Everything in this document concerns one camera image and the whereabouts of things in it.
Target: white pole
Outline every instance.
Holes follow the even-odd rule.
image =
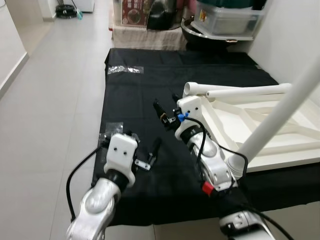
[[[291,90],[286,93],[274,110],[256,128],[250,137],[239,148],[238,152],[248,158],[248,162],[264,148],[280,128],[288,121],[291,115],[307,99],[320,83],[320,55],[293,83]],[[244,159],[239,155],[232,155],[227,165],[239,179],[244,169]]]
[[[208,85],[208,84],[198,84],[193,81],[188,81],[184,85],[183,89],[183,98],[187,96],[194,96],[194,95],[205,95],[207,91],[210,90],[222,90],[222,89],[239,89],[240,87],[236,86],[220,86],[220,85]]]
[[[210,90],[206,92],[207,98],[221,97],[238,97],[238,96],[255,96],[264,94],[285,94],[291,88],[290,83],[282,83],[272,86],[255,86],[255,87],[240,87],[237,89],[222,89]]]

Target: baseboard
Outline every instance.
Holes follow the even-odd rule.
[[[29,55],[26,52],[21,58],[20,61],[14,66],[9,75],[6,77],[4,82],[0,85],[0,99],[5,95],[10,85],[14,82],[17,75],[20,73],[21,69],[24,67],[26,62],[29,59]]]
[[[42,19],[44,22],[54,22],[56,18],[57,18],[57,13],[55,13],[53,17],[43,17]]]

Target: blue connector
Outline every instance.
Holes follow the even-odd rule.
[[[185,117],[188,117],[189,113],[185,113],[185,115],[183,115],[182,113],[178,114],[178,119],[179,121],[182,123],[185,120]]]

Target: black cloth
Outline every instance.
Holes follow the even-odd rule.
[[[245,53],[111,49],[106,64],[106,88],[100,133],[106,124],[122,122],[124,131],[138,134],[137,157],[147,161],[157,137],[162,138],[151,172],[138,171],[116,206],[112,225],[147,226],[213,218],[217,209],[202,192],[195,160],[173,131],[166,132],[153,109],[157,98],[170,113],[172,93],[182,94],[186,82],[237,87],[278,84]],[[108,67],[143,67],[143,73],[107,74]],[[92,184],[104,176],[106,151],[95,160]],[[320,165],[248,173],[246,186],[253,205],[268,211],[319,201]]]

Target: plastic storage box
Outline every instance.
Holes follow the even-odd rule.
[[[192,26],[207,36],[217,39],[252,40],[262,10],[247,8],[221,8],[196,2]]]

